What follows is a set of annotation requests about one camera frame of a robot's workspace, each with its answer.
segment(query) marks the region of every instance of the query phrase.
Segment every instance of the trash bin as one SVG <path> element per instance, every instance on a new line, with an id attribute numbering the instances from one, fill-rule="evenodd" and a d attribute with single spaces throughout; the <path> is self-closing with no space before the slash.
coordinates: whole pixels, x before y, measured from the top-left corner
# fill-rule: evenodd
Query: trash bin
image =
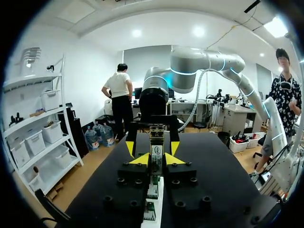
<path id="1" fill-rule="evenodd" d="M 218 137 L 229 148 L 230 134 L 228 132 L 219 132 Z"/>

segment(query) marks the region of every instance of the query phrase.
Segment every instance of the yellow triangle marker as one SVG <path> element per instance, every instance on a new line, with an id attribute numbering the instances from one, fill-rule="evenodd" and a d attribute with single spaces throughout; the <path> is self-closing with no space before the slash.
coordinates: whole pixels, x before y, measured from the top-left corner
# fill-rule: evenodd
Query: yellow triangle marker
<path id="1" fill-rule="evenodd" d="M 150 153 L 146 153 L 146 154 L 140 156 L 139 158 L 136 158 L 135 160 L 129 162 L 129 164 L 141 163 L 141 164 L 144 164 L 144 165 L 148 166 L 149 155 L 150 155 Z"/>
<path id="2" fill-rule="evenodd" d="M 175 155 L 175 152 L 179 146 L 180 142 L 171 142 L 171 153 L 172 153 L 172 156 Z"/>
<path id="3" fill-rule="evenodd" d="M 173 157 L 172 155 L 170 155 L 168 153 L 165 153 L 165 156 L 166 156 L 167 165 L 172 165 L 173 163 L 176 163 L 176 164 L 185 164 L 184 161 L 181 161 L 181 160 Z"/>
<path id="4" fill-rule="evenodd" d="M 128 147 L 130 155 L 133 157 L 132 152 L 133 152 L 134 142 L 132 142 L 132 141 L 125 141 L 125 143 L 127 144 L 127 147 Z"/>

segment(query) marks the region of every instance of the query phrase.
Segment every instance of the ceiling light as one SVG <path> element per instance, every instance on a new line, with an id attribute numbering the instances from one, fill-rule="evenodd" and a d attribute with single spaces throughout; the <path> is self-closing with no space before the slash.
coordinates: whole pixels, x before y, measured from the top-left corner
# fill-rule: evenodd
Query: ceiling light
<path id="1" fill-rule="evenodd" d="M 275 38 L 283 37 L 288 33 L 286 26 L 279 17 L 273 18 L 271 22 L 264 25 L 264 28 Z"/>
<path id="2" fill-rule="evenodd" d="M 203 37 L 205 34 L 205 31 L 201 27 L 195 27 L 193 30 L 193 34 L 197 37 Z"/>
<path id="3" fill-rule="evenodd" d="M 132 35 L 133 35 L 134 37 L 141 37 L 141 36 L 142 36 L 142 32 L 141 32 L 140 30 L 134 30 L 134 31 L 132 32 Z"/>

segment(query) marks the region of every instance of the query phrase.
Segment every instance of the man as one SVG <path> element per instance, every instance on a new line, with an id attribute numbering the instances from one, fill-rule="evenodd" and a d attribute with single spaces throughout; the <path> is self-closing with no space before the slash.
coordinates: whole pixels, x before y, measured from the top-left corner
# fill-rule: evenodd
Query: man
<path id="1" fill-rule="evenodd" d="M 277 49 L 276 58 L 283 71 L 279 77 L 273 80 L 269 96 L 275 100 L 287 137 L 287 143 L 290 143 L 295 122 L 294 117 L 295 115 L 301 114 L 301 90 L 299 84 L 290 73 L 290 61 L 286 51 L 280 48 Z M 273 155 L 271 130 L 267 132 L 261 153 L 262 158 L 256 170 L 250 174 L 252 178 L 258 176 L 264 164 L 268 161 L 269 157 Z"/>
<path id="2" fill-rule="evenodd" d="M 124 136 L 122 121 L 124 122 L 125 132 L 127 132 L 130 122 L 133 120 L 131 106 L 133 86 L 129 75 L 126 73 L 127 69 L 126 64 L 118 64 L 117 72 L 107 80 L 101 90 L 104 95 L 112 99 L 112 110 L 119 141 Z"/>

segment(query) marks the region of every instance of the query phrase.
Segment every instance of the wooden floor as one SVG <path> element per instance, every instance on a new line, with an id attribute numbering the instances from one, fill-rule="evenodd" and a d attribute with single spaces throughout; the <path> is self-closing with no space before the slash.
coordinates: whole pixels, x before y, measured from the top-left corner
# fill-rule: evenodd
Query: wooden floor
<path id="1" fill-rule="evenodd" d="M 186 128 L 185 132 L 194 133 L 197 132 L 196 129 Z M 105 158 L 112 151 L 113 147 L 107 148 L 101 146 L 97 151 L 88 153 L 84 158 L 84 166 L 75 166 L 61 181 L 64 186 L 59 190 L 56 197 L 53 199 L 53 203 L 60 208 L 62 211 L 65 211 L 77 193 L 82 189 L 84 184 L 96 170 L 96 168 L 105 160 Z M 254 149 L 248 149 L 244 152 L 235 153 L 235 157 L 238 159 L 240 164 L 244 169 L 250 173 L 254 170 L 254 165 L 258 162 L 258 158 L 253 159 L 252 155 L 255 152 L 260 152 L 261 147 L 258 146 Z M 42 205 L 31 195 L 27 188 L 23 185 L 16 173 L 13 173 L 13 177 L 16 181 L 16 184 L 23 195 L 24 199 L 30 204 L 38 216 L 49 217 L 51 216 L 48 212 L 42 207 Z M 54 227 L 55 223 L 47 221 L 46 224 L 49 227 Z"/>

